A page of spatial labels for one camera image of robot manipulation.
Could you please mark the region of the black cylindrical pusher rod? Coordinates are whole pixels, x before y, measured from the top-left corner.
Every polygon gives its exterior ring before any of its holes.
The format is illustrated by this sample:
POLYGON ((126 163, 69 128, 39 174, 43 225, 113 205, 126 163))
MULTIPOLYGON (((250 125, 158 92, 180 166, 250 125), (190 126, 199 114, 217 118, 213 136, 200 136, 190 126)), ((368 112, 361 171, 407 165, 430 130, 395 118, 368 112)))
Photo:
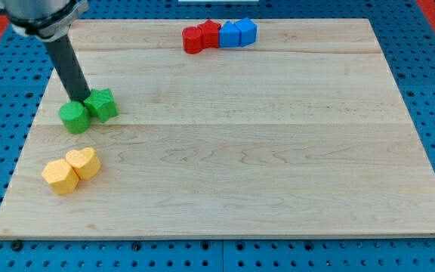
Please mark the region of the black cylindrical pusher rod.
POLYGON ((67 34, 46 42, 45 48, 71 101, 82 103, 90 96, 76 53, 67 34))

